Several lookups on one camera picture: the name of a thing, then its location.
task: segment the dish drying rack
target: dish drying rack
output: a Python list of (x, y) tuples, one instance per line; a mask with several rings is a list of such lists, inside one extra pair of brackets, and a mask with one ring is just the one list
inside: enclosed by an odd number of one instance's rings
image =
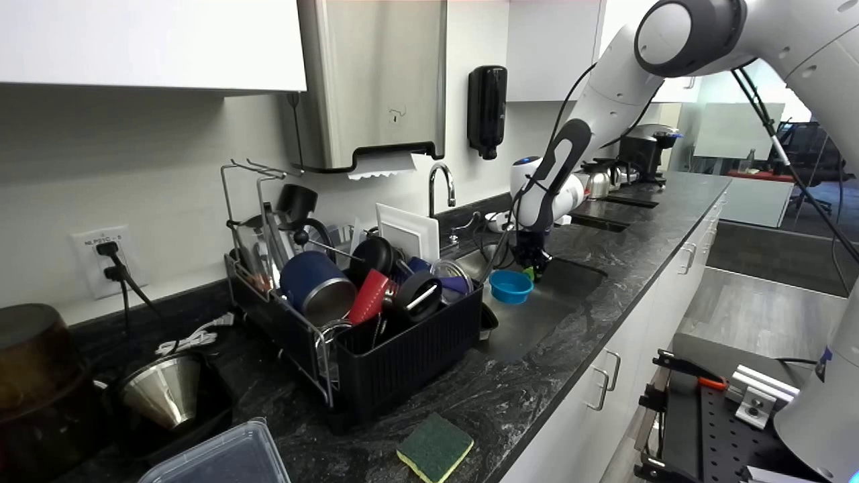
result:
[[(285, 171), (261, 164), (222, 167), (222, 191), (228, 216), (232, 216), (226, 171), (246, 169), (265, 179), (285, 179)], [(314, 324), (297, 314), (279, 289), (258, 289), (253, 273), (237, 261), (241, 246), (226, 254), (226, 270), (232, 303), (255, 322), (265, 338), (297, 367), (297, 373), (321, 395), (324, 408), (336, 427), (364, 422), (404, 399), (442, 369), (453, 367), (481, 336), (481, 295), (482, 285), (471, 293), (442, 305), (431, 317), (407, 324), (398, 336), (369, 342), (376, 326)]]

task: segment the red cup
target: red cup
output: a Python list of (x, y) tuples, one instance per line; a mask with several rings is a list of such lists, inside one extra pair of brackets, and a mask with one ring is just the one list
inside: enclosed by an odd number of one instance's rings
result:
[(367, 270), (347, 317), (351, 326), (377, 317), (390, 281), (392, 278), (384, 275), (381, 270), (376, 267)]

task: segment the white robotic arm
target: white robotic arm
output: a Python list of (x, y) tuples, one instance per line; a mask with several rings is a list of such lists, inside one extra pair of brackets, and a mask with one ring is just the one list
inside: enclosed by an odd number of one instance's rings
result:
[[(859, 169), (859, 0), (661, 0), (635, 31), (620, 30), (585, 79), (537, 169), (513, 179), (520, 258), (544, 227), (579, 161), (590, 161), (650, 105), (662, 77), (704, 74), (765, 59), (810, 106)], [(836, 326), (826, 380), (812, 380), (775, 416), (781, 440), (828, 479), (859, 483), (859, 287)]]

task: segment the drawer handle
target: drawer handle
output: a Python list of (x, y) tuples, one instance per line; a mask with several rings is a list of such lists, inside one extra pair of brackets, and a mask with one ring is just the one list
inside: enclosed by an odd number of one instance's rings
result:
[(607, 408), (607, 391), (608, 391), (608, 379), (611, 376), (607, 369), (602, 369), (602, 367), (590, 367), (590, 369), (595, 369), (602, 376), (602, 385), (599, 385), (599, 403), (595, 405), (585, 403), (585, 408), (602, 411), (602, 408)]
[(607, 353), (614, 360), (611, 383), (608, 383), (608, 391), (614, 391), (623, 357), (618, 350), (607, 350)]
[(686, 267), (683, 267), (682, 273), (690, 273), (690, 270), (693, 270), (693, 266), (694, 266), (694, 253), (697, 253), (697, 246), (690, 246), (690, 261), (686, 261)]

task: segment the faucet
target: faucet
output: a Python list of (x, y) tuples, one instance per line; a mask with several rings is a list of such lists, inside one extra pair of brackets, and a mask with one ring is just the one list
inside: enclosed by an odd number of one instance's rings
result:
[(428, 169), (428, 216), (434, 216), (434, 171), (437, 169), (446, 173), (449, 206), (455, 206), (455, 191), (453, 191), (453, 183), (451, 183), (451, 169), (446, 164), (431, 164), (431, 169)]

